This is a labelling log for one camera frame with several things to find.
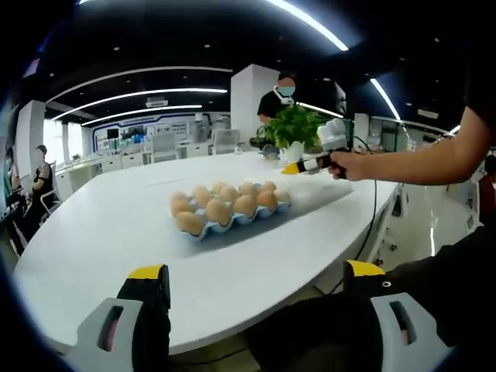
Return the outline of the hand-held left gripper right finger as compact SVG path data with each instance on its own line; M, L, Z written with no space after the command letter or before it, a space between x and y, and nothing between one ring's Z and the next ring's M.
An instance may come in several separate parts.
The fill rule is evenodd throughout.
M344 263L343 295L348 371L435 371L451 354L435 318L373 263Z

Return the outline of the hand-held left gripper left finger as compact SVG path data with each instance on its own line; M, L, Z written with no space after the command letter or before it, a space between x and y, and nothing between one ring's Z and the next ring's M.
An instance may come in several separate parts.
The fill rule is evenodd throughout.
M170 299L167 265L134 270L78 326L65 361L74 371L168 371Z

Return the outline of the person's right hand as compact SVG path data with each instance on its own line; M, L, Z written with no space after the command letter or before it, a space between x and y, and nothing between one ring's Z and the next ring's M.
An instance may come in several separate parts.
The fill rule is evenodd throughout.
M370 169L371 155L364 153L353 153L335 151L330 155L331 167L329 173L335 179L347 179L348 181L362 181L372 179L374 172Z

